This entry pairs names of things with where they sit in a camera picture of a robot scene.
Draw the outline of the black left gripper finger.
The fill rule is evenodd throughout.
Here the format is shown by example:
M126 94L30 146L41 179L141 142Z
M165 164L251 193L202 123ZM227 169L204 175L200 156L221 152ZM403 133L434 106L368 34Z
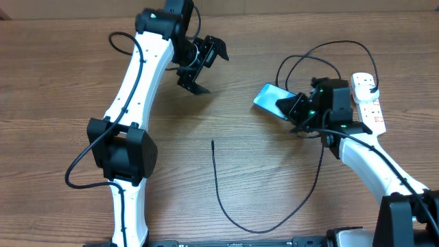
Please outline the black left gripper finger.
M194 75L190 73L184 73L180 75L177 84L182 88L186 89L187 91L189 91L190 93L193 93L194 95L210 93L210 90L198 85L195 82Z
M216 38L214 36L211 37L211 40L213 41L213 57L216 58L217 56L219 56L222 59L229 61L226 43L222 39Z

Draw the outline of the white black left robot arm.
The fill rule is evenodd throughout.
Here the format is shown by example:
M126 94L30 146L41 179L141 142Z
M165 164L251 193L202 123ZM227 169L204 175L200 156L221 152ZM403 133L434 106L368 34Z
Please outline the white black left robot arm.
M101 119L90 119L87 135L93 158L112 191L114 233L109 246L146 246L145 186L158 148L148 123L158 85L169 64L178 85L194 95L208 93L196 78L216 57L227 60L225 42L214 36L187 36L192 0L166 1L144 9L135 19L134 49L117 96Z

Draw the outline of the Galaxy smartphone blue screen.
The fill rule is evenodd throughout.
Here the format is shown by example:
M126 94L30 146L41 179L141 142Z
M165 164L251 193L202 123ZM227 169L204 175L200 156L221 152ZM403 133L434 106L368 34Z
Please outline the Galaxy smartphone blue screen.
M293 96L295 96L294 93L267 83L253 99L253 104L273 114L274 116L287 121L286 116L279 110L276 102L279 99L291 98Z

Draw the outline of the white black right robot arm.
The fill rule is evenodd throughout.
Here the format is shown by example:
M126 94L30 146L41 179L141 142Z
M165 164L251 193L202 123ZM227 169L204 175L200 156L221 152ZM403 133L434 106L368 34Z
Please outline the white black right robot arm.
M373 231L329 232L333 246L437 246L438 192L412 178L380 146L363 122L353 119L346 80L314 79L313 91L278 99L276 106L299 132L318 132L321 143L350 167L378 201Z

